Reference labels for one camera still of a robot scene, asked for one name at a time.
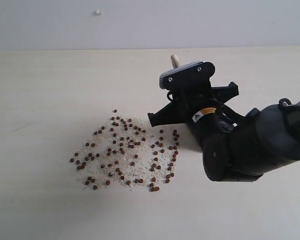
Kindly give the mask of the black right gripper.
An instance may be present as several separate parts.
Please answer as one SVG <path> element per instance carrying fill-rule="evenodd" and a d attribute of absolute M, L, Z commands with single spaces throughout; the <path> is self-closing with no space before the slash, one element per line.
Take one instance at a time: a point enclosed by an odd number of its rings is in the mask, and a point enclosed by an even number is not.
<path fill-rule="evenodd" d="M 170 90 L 170 103 L 147 116 L 152 127 L 185 124 L 202 147 L 210 136 L 227 134 L 234 129 L 234 123 L 240 123 L 240 115 L 225 105 L 238 95 L 239 88 L 234 82 L 212 87 L 210 81 L 205 81 L 190 88 Z"/>

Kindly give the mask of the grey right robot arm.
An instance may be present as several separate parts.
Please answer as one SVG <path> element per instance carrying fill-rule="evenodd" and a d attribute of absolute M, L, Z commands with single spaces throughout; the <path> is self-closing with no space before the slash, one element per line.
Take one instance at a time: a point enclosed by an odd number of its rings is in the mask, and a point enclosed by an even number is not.
<path fill-rule="evenodd" d="M 214 182 L 254 182 L 265 173 L 300 161 L 300 101 L 277 104 L 240 115 L 227 106 L 238 86 L 211 86 L 173 76 L 159 79 L 169 104 L 149 113 L 155 126 L 185 124 L 202 150 L 206 176 Z"/>

